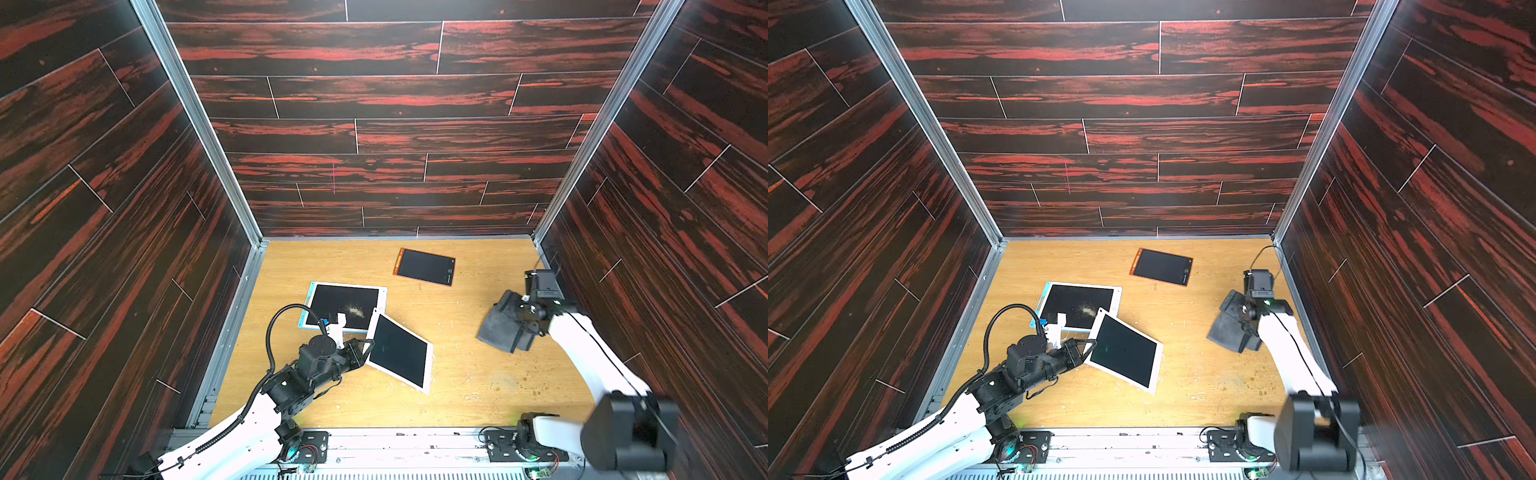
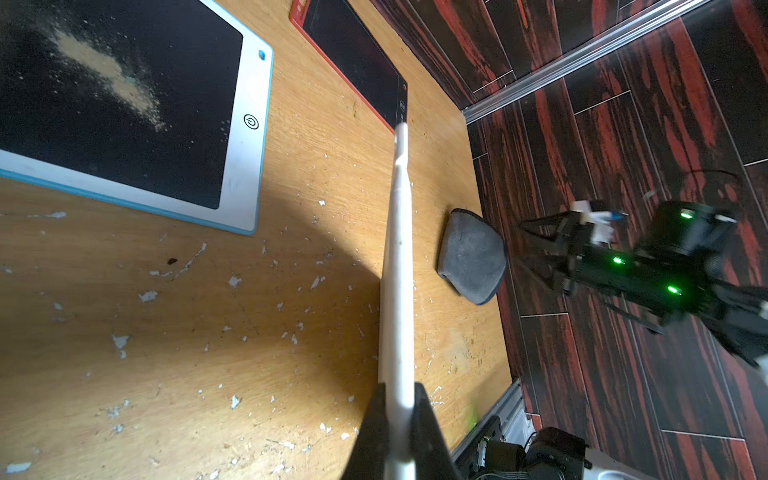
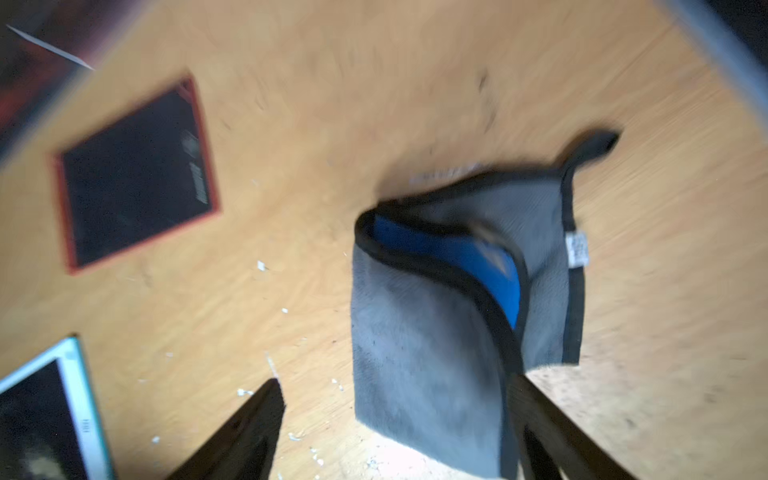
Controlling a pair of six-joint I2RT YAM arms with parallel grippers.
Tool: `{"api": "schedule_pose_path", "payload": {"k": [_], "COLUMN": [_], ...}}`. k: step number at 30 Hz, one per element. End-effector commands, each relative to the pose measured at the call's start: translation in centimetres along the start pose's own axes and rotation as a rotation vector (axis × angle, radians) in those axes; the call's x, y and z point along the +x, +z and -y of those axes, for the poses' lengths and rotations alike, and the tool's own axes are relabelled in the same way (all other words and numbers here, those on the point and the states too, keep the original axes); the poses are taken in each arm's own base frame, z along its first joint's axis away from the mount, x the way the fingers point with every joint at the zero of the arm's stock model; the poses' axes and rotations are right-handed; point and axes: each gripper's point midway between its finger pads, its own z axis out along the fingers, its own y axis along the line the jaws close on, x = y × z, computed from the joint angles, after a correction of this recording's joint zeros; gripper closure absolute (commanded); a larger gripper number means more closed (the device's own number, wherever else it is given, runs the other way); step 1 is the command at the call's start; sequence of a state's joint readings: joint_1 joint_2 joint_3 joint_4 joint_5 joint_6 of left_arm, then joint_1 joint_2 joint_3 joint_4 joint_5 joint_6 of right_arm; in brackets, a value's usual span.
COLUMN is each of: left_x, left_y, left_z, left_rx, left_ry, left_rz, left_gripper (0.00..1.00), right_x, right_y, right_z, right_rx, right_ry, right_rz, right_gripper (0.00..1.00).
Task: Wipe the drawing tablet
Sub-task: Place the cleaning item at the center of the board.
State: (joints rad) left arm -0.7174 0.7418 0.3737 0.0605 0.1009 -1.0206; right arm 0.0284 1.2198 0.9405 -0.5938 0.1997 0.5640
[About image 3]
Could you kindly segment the blue-edged white drawing tablet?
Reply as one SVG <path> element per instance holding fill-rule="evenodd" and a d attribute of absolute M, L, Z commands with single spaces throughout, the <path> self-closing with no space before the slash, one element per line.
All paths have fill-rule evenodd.
<path fill-rule="evenodd" d="M 116 477 L 78 336 L 1 379 L 1 477 Z"/>

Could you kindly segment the red drawing tablet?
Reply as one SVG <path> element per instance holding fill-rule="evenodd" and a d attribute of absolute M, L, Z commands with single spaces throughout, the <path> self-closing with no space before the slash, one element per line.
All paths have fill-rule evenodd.
<path fill-rule="evenodd" d="M 53 158 L 62 247 L 76 275 L 218 214 L 197 82 L 175 82 Z"/>

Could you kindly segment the grey microfibre cloth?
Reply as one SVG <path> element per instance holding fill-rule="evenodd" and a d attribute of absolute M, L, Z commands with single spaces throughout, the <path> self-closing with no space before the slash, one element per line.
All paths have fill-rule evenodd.
<path fill-rule="evenodd" d="M 357 218 L 359 422 L 468 474 L 516 477 L 507 379 L 580 360 L 589 257 L 574 177 L 619 138 L 594 128 L 554 164 L 491 168 Z"/>

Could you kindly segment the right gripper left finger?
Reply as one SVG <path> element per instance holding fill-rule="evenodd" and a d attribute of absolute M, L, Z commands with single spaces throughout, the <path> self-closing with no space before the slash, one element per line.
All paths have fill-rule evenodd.
<path fill-rule="evenodd" d="M 267 479 L 285 413 L 280 383 L 266 381 L 171 479 Z"/>

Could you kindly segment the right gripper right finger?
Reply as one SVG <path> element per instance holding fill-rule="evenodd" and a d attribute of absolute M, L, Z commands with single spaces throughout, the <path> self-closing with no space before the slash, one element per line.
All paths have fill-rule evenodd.
<path fill-rule="evenodd" d="M 525 478 L 635 478 L 522 374 L 508 378 L 508 411 Z"/>

